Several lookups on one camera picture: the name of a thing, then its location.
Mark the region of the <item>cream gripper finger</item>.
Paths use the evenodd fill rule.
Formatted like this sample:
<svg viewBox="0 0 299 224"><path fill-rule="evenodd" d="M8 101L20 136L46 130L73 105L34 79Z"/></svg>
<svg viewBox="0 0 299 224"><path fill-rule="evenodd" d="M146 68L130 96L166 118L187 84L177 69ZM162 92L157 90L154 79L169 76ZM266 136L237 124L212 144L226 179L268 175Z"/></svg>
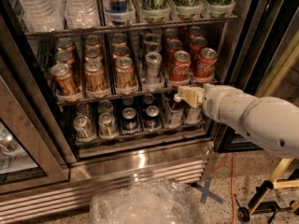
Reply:
<svg viewBox="0 0 299 224"><path fill-rule="evenodd" d="M179 86L178 96L191 107L197 107L203 103L204 89L200 87Z"/></svg>

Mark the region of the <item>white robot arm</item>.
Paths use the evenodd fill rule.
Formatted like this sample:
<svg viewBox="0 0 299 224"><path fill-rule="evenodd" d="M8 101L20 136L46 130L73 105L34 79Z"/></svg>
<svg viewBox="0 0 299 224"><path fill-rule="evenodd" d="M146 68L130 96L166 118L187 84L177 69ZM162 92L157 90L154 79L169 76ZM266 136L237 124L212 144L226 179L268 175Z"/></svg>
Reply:
<svg viewBox="0 0 299 224"><path fill-rule="evenodd" d="M262 149L280 158L299 158L299 107L277 97L247 94L225 85L178 87L192 107L225 124Z"/></svg>

